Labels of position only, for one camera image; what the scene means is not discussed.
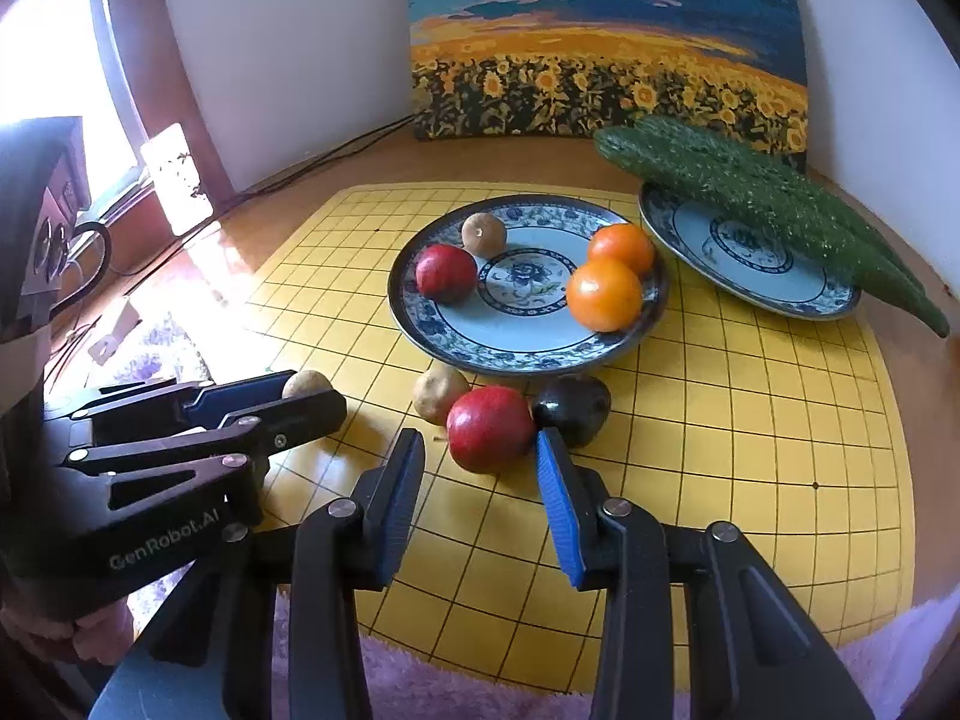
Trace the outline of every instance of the blue gripper pad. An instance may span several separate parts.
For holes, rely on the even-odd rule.
[[[400,569],[425,458],[424,437],[413,428],[404,428],[387,463],[365,471],[353,490],[352,497],[364,508],[364,538],[373,548],[371,569],[378,586],[390,584]]]
[[[221,426],[224,417],[230,412],[280,400],[283,396],[283,385],[293,374],[293,370],[283,370],[254,379],[208,386],[200,391],[193,403],[184,406],[184,416],[192,425],[213,430]]]
[[[560,568],[579,589],[587,572],[583,541],[595,535],[596,514],[556,428],[536,435],[536,481]]]

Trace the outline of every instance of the yellow grid mat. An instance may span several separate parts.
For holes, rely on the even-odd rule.
[[[431,360],[397,329],[385,298],[390,266],[416,230],[519,191],[582,197],[638,219],[632,196],[604,191],[357,186],[258,271],[245,306],[251,357],[274,370],[320,370],[349,404],[339,433],[272,458],[266,527],[349,494],[401,427],[418,428],[428,458],[416,528],[390,589],[357,593],[364,630],[487,678],[590,691],[603,593],[575,592],[557,569],[532,462],[498,477],[465,473],[443,430],[413,412],[411,387]],[[852,317],[788,321],[667,261],[664,318],[639,348],[594,371],[613,412],[576,461],[663,522],[731,519],[832,644],[866,635],[909,607],[914,566],[904,434],[870,328]],[[686,688],[678,587],[673,597],[677,686]]]

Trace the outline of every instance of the blue and white plate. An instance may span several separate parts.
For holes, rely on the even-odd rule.
[[[433,244],[462,247],[460,229],[486,212],[507,226],[507,250],[476,257],[477,289],[453,306],[416,291],[416,258]],[[443,215],[397,255],[387,296],[394,319],[413,343],[450,365],[497,376],[568,373],[616,357],[650,330],[666,305],[669,284],[658,255],[643,279],[643,309],[617,333],[592,333],[566,307],[566,281],[587,261],[600,227],[627,221],[592,203],[552,194],[493,197]]]
[[[798,319],[838,319],[860,300],[858,288],[780,241],[663,187],[644,186],[640,213],[686,264],[760,308]]]

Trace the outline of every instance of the dark purple fruit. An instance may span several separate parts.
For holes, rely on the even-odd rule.
[[[536,427],[555,427],[572,449],[591,442],[610,414],[610,390],[585,373],[568,373],[547,384],[531,404]]]

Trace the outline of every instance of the window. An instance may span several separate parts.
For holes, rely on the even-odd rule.
[[[144,173],[146,141],[109,29],[106,0],[22,0],[0,20],[0,124],[82,116],[93,205],[102,218]]]

